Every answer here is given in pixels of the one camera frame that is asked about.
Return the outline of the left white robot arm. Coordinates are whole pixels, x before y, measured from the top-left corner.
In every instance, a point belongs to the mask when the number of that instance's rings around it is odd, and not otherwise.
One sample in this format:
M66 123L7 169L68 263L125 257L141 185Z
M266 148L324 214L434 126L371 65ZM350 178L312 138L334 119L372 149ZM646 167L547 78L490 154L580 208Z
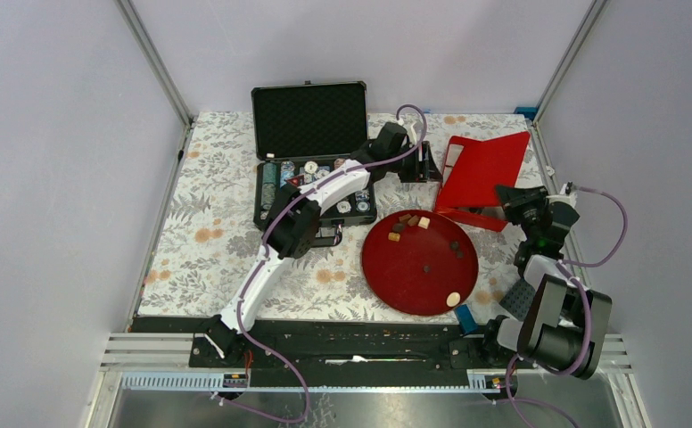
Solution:
M365 141L325 177L301 187L285 185L278 192L252 269L232 299L204 327L210 354L219 364L234 366L242 360L245 345L239 336L252 329L268 287L312 247L324 212L387 174L399 174L408 160L429 160L428 124L425 118L421 121L419 132L401 119L388 121L376 138Z

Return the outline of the red square box lid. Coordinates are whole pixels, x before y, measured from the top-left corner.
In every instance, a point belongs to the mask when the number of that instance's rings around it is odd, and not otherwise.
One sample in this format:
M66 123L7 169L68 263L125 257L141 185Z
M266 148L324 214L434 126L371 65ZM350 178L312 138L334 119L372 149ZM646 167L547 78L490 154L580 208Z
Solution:
M434 209L497 205L495 186L515 185L529 140L525 131L488 140L452 136Z

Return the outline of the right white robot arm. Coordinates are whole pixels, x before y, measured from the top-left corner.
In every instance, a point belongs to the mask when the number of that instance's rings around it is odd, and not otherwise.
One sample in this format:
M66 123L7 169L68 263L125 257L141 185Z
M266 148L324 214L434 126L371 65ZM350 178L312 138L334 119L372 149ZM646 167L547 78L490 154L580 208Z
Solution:
M551 373L589 379L597 370L613 302L578 285L562 249L580 216L570 188L551 195L543 187L496 185L505 219L525 234L515 254L515 288L531 295L519 317L490 321L479 344L481 359L501 367L514 354Z

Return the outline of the red chocolate box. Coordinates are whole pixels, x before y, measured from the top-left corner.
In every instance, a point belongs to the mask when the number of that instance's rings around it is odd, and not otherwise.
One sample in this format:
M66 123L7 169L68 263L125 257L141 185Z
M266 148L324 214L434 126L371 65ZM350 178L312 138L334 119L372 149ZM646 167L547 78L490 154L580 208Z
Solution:
M506 226L507 222L495 210L499 209L499 203L492 207L486 208L460 208L460 209L442 209L436 211L433 205L433 211L441 214L455 222L476 226L488 229L494 232L500 232Z

